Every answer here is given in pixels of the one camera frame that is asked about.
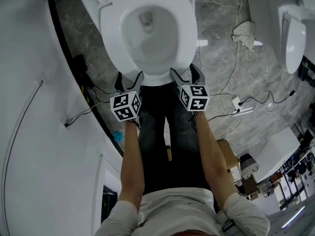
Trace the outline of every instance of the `marble floor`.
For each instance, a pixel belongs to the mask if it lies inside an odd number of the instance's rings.
[[[220,94],[234,70],[237,43],[232,41],[232,30],[238,24],[240,0],[217,0],[221,5],[209,0],[196,0],[196,18],[199,40],[207,40],[207,46],[196,50],[193,63],[201,67],[206,76],[210,94]],[[109,90],[112,79],[118,72],[111,62],[100,33],[96,29],[81,0],[56,0],[62,28],[73,56],[83,54],[88,66],[88,75],[98,87]],[[243,0],[240,10],[240,22],[250,20],[247,0]],[[264,101],[268,91],[275,101],[285,99],[291,91],[296,94],[283,103],[275,104],[270,97],[265,104],[249,103],[253,112],[242,116],[216,118],[210,121],[210,127],[216,138],[225,136],[234,153],[238,156],[250,153],[256,158],[266,141],[288,125],[294,132],[294,123],[298,123],[308,106],[313,102],[315,88],[307,83],[300,83],[297,74],[289,75],[277,63],[273,51],[268,46],[254,47],[249,51],[240,44],[238,65],[224,93],[237,95],[240,99],[253,96]],[[98,97],[107,100],[108,95],[97,90]],[[232,95],[223,95],[227,108],[233,108]],[[97,107],[109,129],[123,131],[123,125],[116,121],[109,104]],[[219,95],[212,96],[206,112],[208,118],[230,114]],[[169,132],[165,126],[165,140],[169,144]]]

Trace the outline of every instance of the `white wall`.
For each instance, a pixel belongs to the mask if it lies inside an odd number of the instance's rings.
[[[275,193],[267,198],[264,198],[264,195],[259,193],[258,198],[251,202],[259,207],[266,215],[271,215],[280,211],[279,203]]]
[[[48,80],[28,109],[8,164],[10,235],[91,235],[100,223],[95,190],[106,178],[119,191],[122,158],[93,114],[67,129],[62,125],[62,119],[88,105],[61,52],[47,1],[0,0],[0,13],[0,174],[14,126],[37,87],[35,78],[43,72]],[[110,178],[103,175],[106,171]]]

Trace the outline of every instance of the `black pants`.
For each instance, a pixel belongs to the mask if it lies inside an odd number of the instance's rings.
[[[140,96],[141,150],[145,192],[168,188],[210,189],[199,153],[197,132],[189,123],[192,112],[181,104],[173,83],[161,87],[143,87]],[[168,161],[164,141],[165,118],[169,123],[172,161]]]

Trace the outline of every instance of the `toilet seat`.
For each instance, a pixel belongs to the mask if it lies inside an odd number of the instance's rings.
[[[289,14],[283,17],[282,62],[289,74],[295,73],[304,55],[306,27]]]
[[[189,0],[112,0],[100,11],[100,29],[106,51],[117,69],[134,81],[141,70],[130,56],[123,39],[122,26],[126,16],[144,6],[164,8],[177,22],[178,49],[172,67],[182,75],[189,67],[196,51],[197,24]],[[145,73],[143,85],[161,86],[172,82],[169,71],[161,75]]]

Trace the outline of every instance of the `white t-shirt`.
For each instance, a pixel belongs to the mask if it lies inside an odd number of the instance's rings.
[[[173,188],[142,198],[139,214],[127,201],[118,201],[95,236],[170,236],[183,231],[220,235],[213,194],[200,188]],[[223,208],[229,219],[249,236],[266,236],[270,229],[264,213],[238,193]]]

